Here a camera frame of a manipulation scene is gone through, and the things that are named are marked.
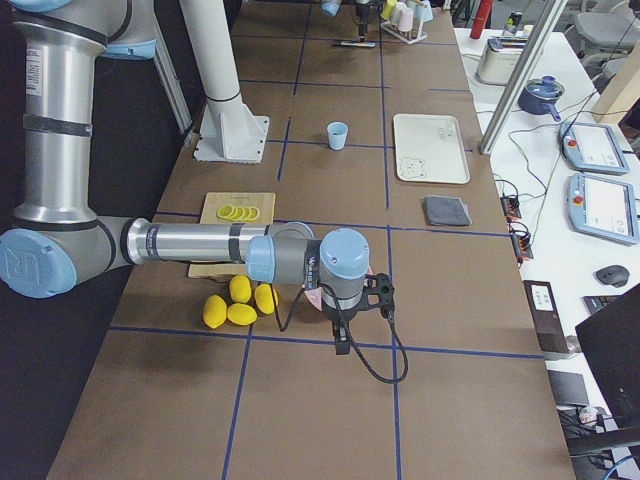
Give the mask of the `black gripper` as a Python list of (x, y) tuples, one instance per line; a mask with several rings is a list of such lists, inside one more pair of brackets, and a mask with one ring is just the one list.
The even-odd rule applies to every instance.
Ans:
[(358, 39), (364, 42), (368, 33), (369, 18), (371, 14), (371, 0), (354, 0), (355, 23), (358, 26)]
[(378, 309), (391, 331), (395, 331), (395, 289), (387, 274), (365, 274), (348, 280), (347, 285), (343, 287), (335, 279), (330, 284), (321, 284), (322, 312), (331, 321), (337, 355), (350, 353), (355, 343), (350, 322), (360, 312)]

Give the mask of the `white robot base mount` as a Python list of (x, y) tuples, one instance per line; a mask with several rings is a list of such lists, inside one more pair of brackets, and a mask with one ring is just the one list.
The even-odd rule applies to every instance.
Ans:
[(206, 97), (194, 157), (258, 164), (270, 125), (244, 103), (222, 1), (180, 3)]

